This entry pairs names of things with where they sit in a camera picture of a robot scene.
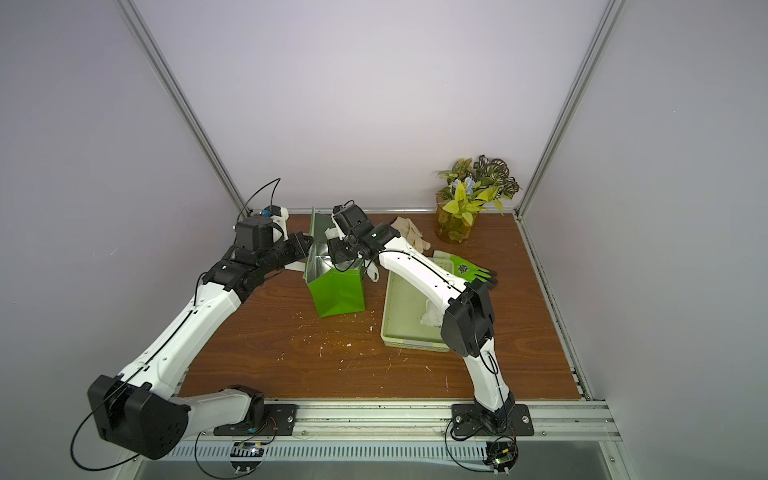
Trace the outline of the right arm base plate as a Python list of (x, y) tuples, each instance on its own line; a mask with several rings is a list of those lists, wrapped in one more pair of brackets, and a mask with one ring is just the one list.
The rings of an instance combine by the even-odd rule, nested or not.
[(476, 403), (455, 403), (451, 405), (452, 426), (449, 437), (468, 439), (474, 436), (517, 436), (532, 437), (535, 434), (532, 416), (525, 404), (502, 407), (497, 412), (488, 412)]

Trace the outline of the green black work glove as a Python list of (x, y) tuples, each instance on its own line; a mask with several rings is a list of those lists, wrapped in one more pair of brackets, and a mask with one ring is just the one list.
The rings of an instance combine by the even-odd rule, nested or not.
[(496, 272), (480, 267), (458, 255), (435, 250), (433, 252), (432, 261), (448, 273), (462, 278), (467, 282), (479, 280), (489, 283), (491, 288), (498, 284)]

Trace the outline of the potted artificial plant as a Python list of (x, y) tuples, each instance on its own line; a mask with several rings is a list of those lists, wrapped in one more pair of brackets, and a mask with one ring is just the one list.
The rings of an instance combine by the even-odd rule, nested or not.
[(445, 185), (436, 193), (435, 233), (450, 244), (465, 243), (488, 205), (502, 214), (504, 203), (520, 191), (507, 162), (486, 155), (456, 160), (437, 177)]

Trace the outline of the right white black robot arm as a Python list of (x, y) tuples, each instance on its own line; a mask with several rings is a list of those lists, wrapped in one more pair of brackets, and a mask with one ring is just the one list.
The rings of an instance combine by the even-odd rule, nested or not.
[(463, 358), (473, 385), (473, 397), (487, 422), (499, 429), (515, 405), (495, 352), (493, 310), (489, 284), (468, 282), (438, 267), (384, 223), (355, 236), (334, 226), (329, 250), (333, 260), (376, 260), (385, 270), (406, 280), (442, 315), (441, 338)]

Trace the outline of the controller board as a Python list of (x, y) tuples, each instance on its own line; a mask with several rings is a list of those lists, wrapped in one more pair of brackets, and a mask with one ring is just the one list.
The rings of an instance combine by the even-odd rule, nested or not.
[(519, 458), (519, 448), (515, 438), (500, 436), (486, 443), (486, 458), (483, 463), (491, 468), (494, 475), (508, 475)]
[(261, 443), (235, 443), (229, 454), (230, 465), (235, 477), (252, 474), (261, 465), (265, 452), (266, 448)]

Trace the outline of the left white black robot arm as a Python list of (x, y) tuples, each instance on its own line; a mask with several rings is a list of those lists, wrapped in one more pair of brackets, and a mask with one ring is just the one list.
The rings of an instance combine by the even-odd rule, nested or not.
[(176, 391), (218, 328), (270, 273), (305, 259), (312, 243), (311, 236), (296, 232), (257, 250), (231, 246), (143, 353), (119, 374), (101, 375), (88, 388), (99, 437), (157, 460), (182, 439), (218, 427), (258, 432), (265, 423), (261, 392), (241, 385), (194, 397), (179, 397)]

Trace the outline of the green insulated delivery bag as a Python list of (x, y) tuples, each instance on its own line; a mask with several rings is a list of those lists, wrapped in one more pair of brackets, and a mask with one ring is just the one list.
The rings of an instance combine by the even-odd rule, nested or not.
[(312, 210), (310, 236), (313, 243), (306, 258), (303, 278), (320, 318), (359, 313), (366, 310), (364, 262), (334, 264), (326, 231), (334, 226), (329, 214)]

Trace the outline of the beige rubber glove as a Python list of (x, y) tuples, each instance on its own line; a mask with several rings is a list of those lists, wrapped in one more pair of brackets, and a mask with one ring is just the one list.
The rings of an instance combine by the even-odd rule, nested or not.
[(398, 216), (391, 225), (419, 253), (431, 249), (431, 244), (424, 239), (422, 232), (410, 218)]

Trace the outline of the aluminium front rail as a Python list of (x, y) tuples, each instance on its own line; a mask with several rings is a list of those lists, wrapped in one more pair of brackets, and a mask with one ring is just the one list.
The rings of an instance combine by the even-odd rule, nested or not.
[[(455, 435), (488, 436), (480, 407), (458, 399), (290, 399), (265, 401), (268, 425), (279, 439), (428, 440), (451, 421)], [(504, 433), (523, 440), (619, 441), (619, 429), (601, 401), (518, 402), (501, 413)]]

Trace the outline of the left controller board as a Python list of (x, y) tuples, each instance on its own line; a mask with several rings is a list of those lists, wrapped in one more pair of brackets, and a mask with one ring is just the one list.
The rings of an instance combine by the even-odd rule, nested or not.
[(230, 465), (235, 477), (252, 474), (261, 465), (265, 452), (266, 448), (261, 443), (235, 443), (229, 454)]

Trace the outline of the light green plastic basket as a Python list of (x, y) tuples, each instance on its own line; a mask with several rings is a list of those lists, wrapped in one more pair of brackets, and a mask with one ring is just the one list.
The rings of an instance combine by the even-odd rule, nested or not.
[(417, 288), (389, 272), (380, 336), (387, 347), (449, 352), (441, 327), (425, 325), (429, 300)]

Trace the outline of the right controller board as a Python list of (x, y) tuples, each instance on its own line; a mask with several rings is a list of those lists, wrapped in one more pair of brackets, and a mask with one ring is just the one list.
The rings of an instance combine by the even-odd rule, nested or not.
[(494, 475), (508, 475), (519, 458), (519, 448), (515, 438), (500, 436), (486, 443), (486, 458), (483, 463), (491, 468)]

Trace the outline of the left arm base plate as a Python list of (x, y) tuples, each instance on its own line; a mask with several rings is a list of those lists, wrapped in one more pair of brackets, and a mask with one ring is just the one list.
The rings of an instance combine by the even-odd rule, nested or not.
[(291, 436), (297, 419), (298, 405), (292, 403), (262, 403), (254, 413), (235, 424), (218, 426), (215, 436)]

